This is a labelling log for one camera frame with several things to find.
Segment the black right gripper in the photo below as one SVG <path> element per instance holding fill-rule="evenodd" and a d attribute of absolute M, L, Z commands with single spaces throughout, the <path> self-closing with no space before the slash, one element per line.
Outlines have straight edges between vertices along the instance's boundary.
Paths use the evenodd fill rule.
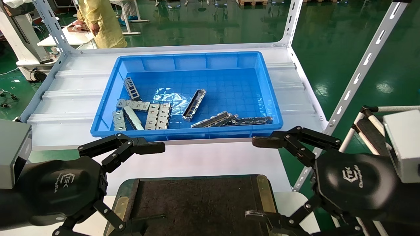
<path fill-rule="evenodd" d="M 246 219 L 263 222 L 271 232 L 288 236 L 361 236 L 359 224 L 310 234 L 300 227 L 300 223 L 326 201 L 337 211 L 359 218 L 384 220 L 389 216 L 390 203 L 399 184 L 390 159 L 368 153 L 340 152 L 326 152 L 316 159 L 316 155 L 304 144 L 322 150 L 338 150 L 342 141 L 303 127 L 252 138 L 252 145 L 257 148 L 285 148 L 306 167 L 315 166 L 317 190 L 322 197 L 312 196 L 290 217 L 248 210 L 245 212 Z"/>

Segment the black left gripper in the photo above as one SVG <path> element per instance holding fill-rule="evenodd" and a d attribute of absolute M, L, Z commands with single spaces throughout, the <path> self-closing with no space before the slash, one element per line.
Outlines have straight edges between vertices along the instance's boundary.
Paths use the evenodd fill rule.
<path fill-rule="evenodd" d="M 110 151 L 102 164 L 91 159 Z M 122 221 L 100 201 L 108 185 L 106 173 L 113 172 L 133 154 L 164 153 L 163 142 L 117 133 L 81 145 L 78 152 L 81 157 L 75 160 L 25 165 L 16 184 L 19 226 L 46 226 L 66 219 L 53 236 L 85 236 L 73 228 L 97 211 L 114 227 L 110 236 L 143 236 L 151 222 L 166 220 L 164 215 L 155 215 Z"/>

